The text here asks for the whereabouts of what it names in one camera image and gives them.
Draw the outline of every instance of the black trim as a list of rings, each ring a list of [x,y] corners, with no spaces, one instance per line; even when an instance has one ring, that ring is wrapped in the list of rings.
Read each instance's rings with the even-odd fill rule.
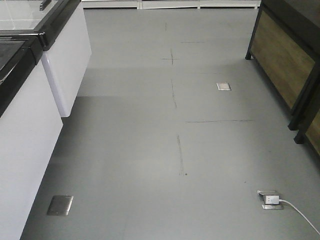
[[[44,51],[55,43],[58,35],[76,10],[81,0],[60,0],[32,30],[0,30],[1,36],[35,36]]]
[[[0,117],[6,111],[29,74],[39,62],[43,50],[36,37],[13,37],[12,41],[21,42],[21,48],[0,71]]]

